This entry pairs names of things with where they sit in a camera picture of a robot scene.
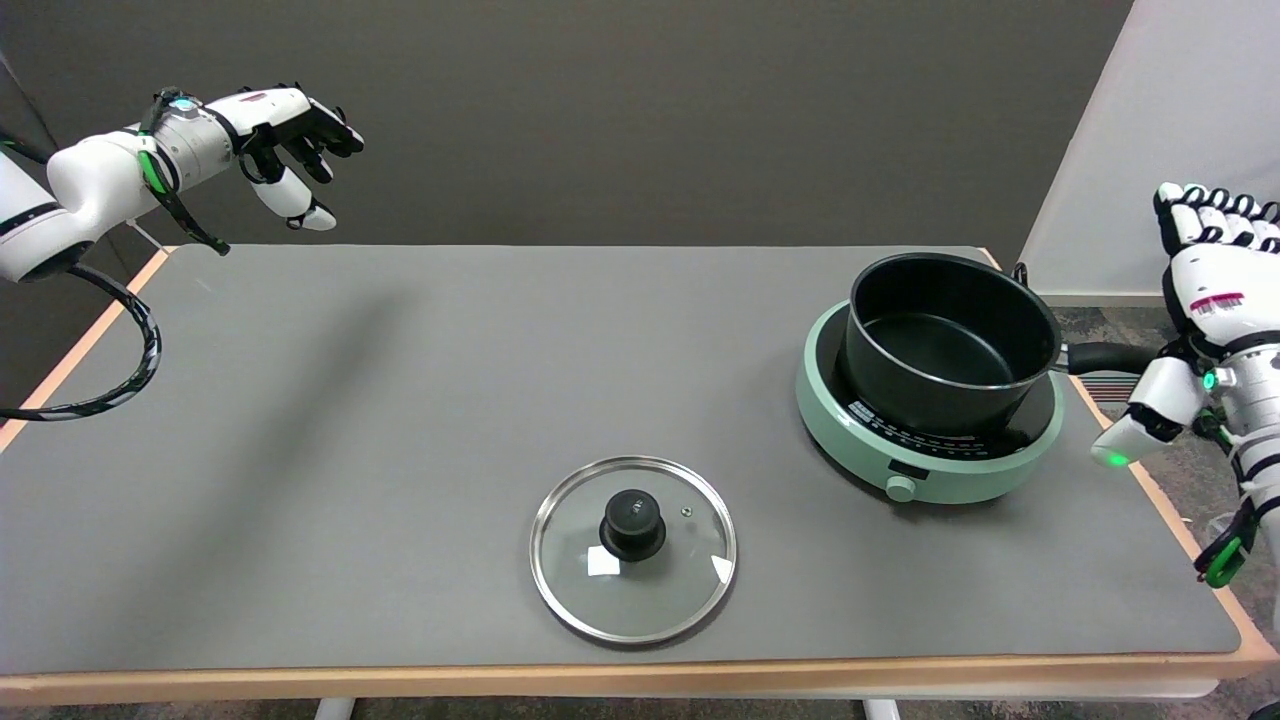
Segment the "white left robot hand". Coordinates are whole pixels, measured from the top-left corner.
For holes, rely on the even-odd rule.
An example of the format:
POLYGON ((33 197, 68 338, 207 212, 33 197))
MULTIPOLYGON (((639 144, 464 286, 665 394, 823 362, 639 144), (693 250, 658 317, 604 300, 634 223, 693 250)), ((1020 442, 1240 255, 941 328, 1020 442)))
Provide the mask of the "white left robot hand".
POLYGON ((328 108, 287 85, 246 91, 233 97, 230 109, 237 111, 239 168, 257 199, 293 231, 334 229, 334 213, 278 152, 287 152, 312 181, 333 182, 326 158, 351 158, 365 150, 364 136, 342 109, 328 108))

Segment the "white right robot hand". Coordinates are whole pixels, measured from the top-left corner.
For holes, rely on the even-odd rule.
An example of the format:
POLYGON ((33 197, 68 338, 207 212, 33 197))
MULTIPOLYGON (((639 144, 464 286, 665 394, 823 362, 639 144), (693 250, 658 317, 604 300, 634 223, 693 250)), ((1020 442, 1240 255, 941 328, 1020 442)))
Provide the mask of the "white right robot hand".
POLYGON ((1169 446, 1217 406, 1231 450, 1277 438, 1277 204, 1162 183, 1164 297, 1178 337, 1147 361, 1093 460, 1124 466, 1169 446))

